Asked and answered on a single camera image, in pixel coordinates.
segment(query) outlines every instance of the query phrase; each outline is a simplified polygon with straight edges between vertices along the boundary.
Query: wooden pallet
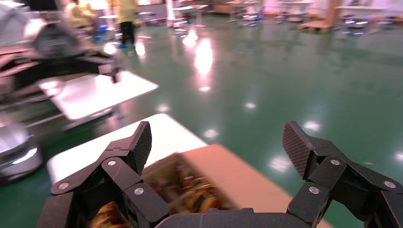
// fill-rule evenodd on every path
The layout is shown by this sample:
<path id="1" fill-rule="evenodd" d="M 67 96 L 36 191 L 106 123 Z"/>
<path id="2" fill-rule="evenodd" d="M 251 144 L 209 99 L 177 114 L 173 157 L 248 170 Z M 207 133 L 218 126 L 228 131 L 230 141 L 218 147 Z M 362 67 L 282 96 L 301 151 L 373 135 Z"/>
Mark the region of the wooden pallet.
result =
<path id="1" fill-rule="evenodd" d="M 308 29 L 309 31 L 321 31 L 321 32 L 327 32 L 329 31 L 333 26 L 325 24 L 324 21 L 312 21 L 304 24 L 300 24 L 298 26 L 298 29 Z"/>

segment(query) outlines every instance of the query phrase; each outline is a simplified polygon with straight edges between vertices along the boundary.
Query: robotic hand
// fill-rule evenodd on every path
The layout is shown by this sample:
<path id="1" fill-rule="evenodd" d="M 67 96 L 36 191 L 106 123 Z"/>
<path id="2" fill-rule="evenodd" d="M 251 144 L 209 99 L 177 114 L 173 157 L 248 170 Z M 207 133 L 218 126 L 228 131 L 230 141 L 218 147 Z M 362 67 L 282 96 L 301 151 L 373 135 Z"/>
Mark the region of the robotic hand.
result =
<path id="1" fill-rule="evenodd" d="M 85 227 L 111 201 L 137 228 L 309 228 L 332 200 L 366 228 L 402 227 L 401 184 L 349 160 L 331 141 L 307 135 L 294 121 L 284 128 L 283 147 L 306 181 L 286 213 L 242 209 L 169 216 L 167 204 L 140 177 L 151 150 L 150 124 L 141 122 L 131 137 L 111 142 L 96 162 L 53 185 L 54 197 L 47 199 L 37 228 Z"/>

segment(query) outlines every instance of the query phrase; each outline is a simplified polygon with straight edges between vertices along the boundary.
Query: person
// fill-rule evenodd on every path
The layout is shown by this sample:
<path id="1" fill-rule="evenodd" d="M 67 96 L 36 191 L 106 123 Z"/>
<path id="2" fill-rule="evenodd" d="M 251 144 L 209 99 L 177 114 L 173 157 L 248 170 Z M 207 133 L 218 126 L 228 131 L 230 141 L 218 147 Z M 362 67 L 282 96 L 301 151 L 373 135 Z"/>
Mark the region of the person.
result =
<path id="1" fill-rule="evenodd" d="M 87 0 L 73 0 L 73 2 L 67 5 L 66 9 L 77 28 L 83 29 L 92 36 L 96 34 L 96 17 L 92 13 L 91 5 Z"/>
<path id="2" fill-rule="evenodd" d="M 117 23 L 120 25 L 122 33 L 122 43 L 120 48 L 134 47 L 134 21 L 137 14 L 137 1 L 136 0 L 108 0 L 109 7 L 112 8 L 112 12 L 117 15 Z"/>

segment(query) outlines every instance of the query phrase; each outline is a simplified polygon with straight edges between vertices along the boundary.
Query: green floor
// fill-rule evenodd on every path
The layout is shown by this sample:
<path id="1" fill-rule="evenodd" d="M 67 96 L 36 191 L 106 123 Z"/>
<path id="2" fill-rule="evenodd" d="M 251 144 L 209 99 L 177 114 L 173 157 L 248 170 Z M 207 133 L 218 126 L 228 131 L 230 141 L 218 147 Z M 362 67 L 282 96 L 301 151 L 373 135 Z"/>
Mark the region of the green floor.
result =
<path id="1" fill-rule="evenodd" d="M 353 161 L 372 163 L 367 167 L 403 183 L 401 28 L 340 40 L 339 32 L 310 34 L 270 21 L 238 28 L 226 20 L 206 18 L 194 47 L 164 26 L 149 30 L 154 39 L 143 42 L 144 56 L 128 57 L 129 65 L 160 87 L 123 105 L 129 123 L 166 111 L 295 194 L 303 181 L 281 136 L 285 122 L 296 120 Z M 113 129 L 105 121 L 50 134 L 59 131 L 56 125 L 35 129 L 46 135 L 46 158 Z M 206 132 L 216 136 L 208 138 Z M 34 227 L 50 185 L 44 166 L 0 187 L 1 226 Z M 338 203 L 325 218 L 337 228 L 362 227 Z"/>

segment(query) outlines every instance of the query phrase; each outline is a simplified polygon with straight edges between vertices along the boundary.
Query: white table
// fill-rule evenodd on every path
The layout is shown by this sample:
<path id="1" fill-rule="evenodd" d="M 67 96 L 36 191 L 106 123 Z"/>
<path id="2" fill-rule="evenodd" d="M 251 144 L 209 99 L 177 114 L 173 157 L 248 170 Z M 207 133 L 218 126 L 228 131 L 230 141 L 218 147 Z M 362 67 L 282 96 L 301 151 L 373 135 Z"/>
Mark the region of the white table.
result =
<path id="1" fill-rule="evenodd" d="M 197 9 L 197 15 L 196 15 L 196 24 L 194 25 L 195 27 L 206 27 L 205 25 L 203 25 L 202 23 L 202 9 L 207 7 L 207 5 L 200 5 Z"/>
<path id="2" fill-rule="evenodd" d="M 191 12 L 196 12 L 198 9 L 193 7 L 193 6 L 184 6 L 184 7 L 177 7 L 177 8 L 173 8 L 172 11 L 174 12 L 174 19 L 172 20 L 173 22 L 173 27 L 175 27 L 175 25 L 180 25 L 179 27 L 177 27 L 175 29 L 175 31 L 178 31 L 180 33 L 186 32 L 187 29 L 181 29 L 181 27 L 183 25 L 185 25 L 185 18 L 183 18 L 183 14 L 184 13 L 191 13 Z"/>
<path id="3" fill-rule="evenodd" d="M 244 2 L 237 2 L 237 1 L 229 1 L 227 2 L 228 4 L 230 4 L 233 8 L 233 10 L 230 13 L 230 20 L 227 21 L 228 23 L 230 22 L 235 22 L 237 21 L 235 19 L 235 13 L 236 13 L 236 9 L 237 8 L 244 8 L 244 7 L 248 7 L 248 11 L 250 10 L 250 8 L 253 8 L 253 12 L 256 13 L 256 6 L 258 6 L 260 3 L 258 1 L 244 1 Z"/>
<path id="4" fill-rule="evenodd" d="M 200 5 L 200 6 L 184 6 L 184 7 L 178 7 L 178 8 L 173 8 L 173 11 L 179 12 L 180 17 L 183 17 L 184 13 L 193 13 L 193 12 L 197 12 L 196 15 L 196 25 L 194 25 L 195 27 L 204 27 L 204 25 L 202 25 L 202 9 L 205 8 L 207 5 Z"/>
<path id="5" fill-rule="evenodd" d="M 280 1 L 278 4 L 280 5 L 280 11 L 289 11 L 292 8 L 297 8 L 296 15 L 301 15 L 307 13 L 306 8 L 311 5 L 313 2 L 311 1 Z M 291 22 L 301 21 L 299 17 L 290 17 L 288 19 Z"/>
<path id="6" fill-rule="evenodd" d="M 66 81 L 62 92 L 54 92 L 57 79 L 39 83 L 40 89 L 51 97 L 51 101 L 62 114 L 78 125 L 99 116 L 104 110 L 111 109 L 127 100 L 155 90 L 158 85 L 129 71 L 117 75 L 118 82 L 104 75 L 87 75 Z"/>
<path id="7" fill-rule="evenodd" d="M 145 118 L 143 121 L 150 122 L 153 135 L 150 156 L 145 166 L 149 166 L 172 153 L 185 152 L 207 145 L 169 115 L 157 114 Z M 139 123 L 140 121 L 52 157 L 47 163 L 52 183 L 56 183 L 95 162 L 111 141 L 131 136 Z"/>
<path id="8" fill-rule="evenodd" d="M 147 21 L 145 20 L 145 16 L 152 14 L 151 12 L 139 12 L 138 15 L 140 16 L 140 28 L 143 34 L 147 34 L 146 30 L 146 23 Z M 141 35 L 137 36 L 140 39 L 152 39 L 152 37 L 146 36 L 146 35 Z"/>
<path id="9" fill-rule="evenodd" d="M 386 8 L 374 6 L 339 6 L 336 9 L 340 9 L 343 14 L 357 15 L 362 18 L 380 14 L 386 10 Z"/>
<path id="10" fill-rule="evenodd" d="M 101 16 L 99 18 L 101 18 L 101 19 L 116 19 L 117 15 L 105 15 L 105 16 Z"/>
<path id="11" fill-rule="evenodd" d="M 344 15 L 355 15 L 355 17 L 360 19 L 370 19 L 376 15 L 382 15 L 382 13 L 386 10 L 386 8 L 374 6 L 339 6 L 336 7 L 336 9 L 340 9 L 341 13 Z M 376 33 L 379 30 L 380 27 L 375 25 L 373 28 L 371 28 L 369 33 Z"/>

